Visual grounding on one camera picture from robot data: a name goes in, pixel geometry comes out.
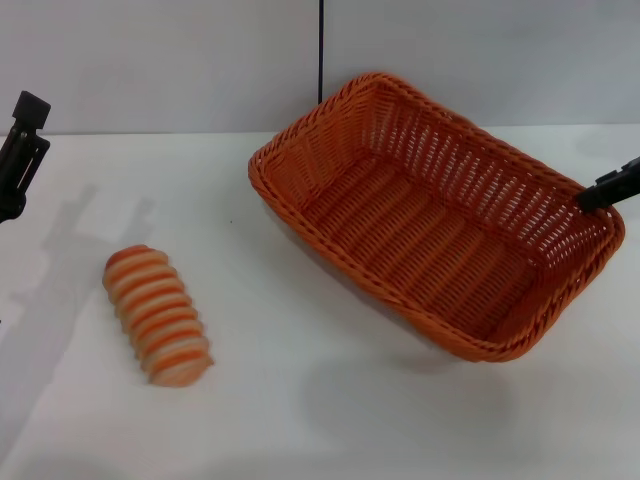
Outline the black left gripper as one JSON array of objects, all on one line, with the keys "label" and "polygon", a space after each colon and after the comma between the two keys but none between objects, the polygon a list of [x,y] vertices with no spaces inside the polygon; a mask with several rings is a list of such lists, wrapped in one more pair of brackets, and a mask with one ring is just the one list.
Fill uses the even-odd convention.
[{"label": "black left gripper", "polygon": [[0,224],[18,218],[26,206],[26,191],[49,150],[37,134],[51,105],[22,91],[13,111],[15,122],[0,148]]}]

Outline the orange woven plastic basket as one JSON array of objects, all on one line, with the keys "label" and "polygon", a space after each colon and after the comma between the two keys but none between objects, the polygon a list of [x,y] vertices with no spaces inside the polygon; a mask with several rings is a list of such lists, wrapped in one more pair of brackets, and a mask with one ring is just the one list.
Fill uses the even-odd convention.
[{"label": "orange woven plastic basket", "polygon": [[536,345],[625,237],[581,186],[385,73],[256,151],[248,177],[313,250],[449,353]]}]

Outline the striped orange toy bread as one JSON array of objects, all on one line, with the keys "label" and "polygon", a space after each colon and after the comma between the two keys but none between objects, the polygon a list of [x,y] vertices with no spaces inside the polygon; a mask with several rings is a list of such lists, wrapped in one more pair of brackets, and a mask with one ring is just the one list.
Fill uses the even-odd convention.
[{"label": "striped orange toy bread", "polygon": [[149,383],[184,388],[214,364],[210,341],[166,253],[144,244],[111,255],[102,284]]}]

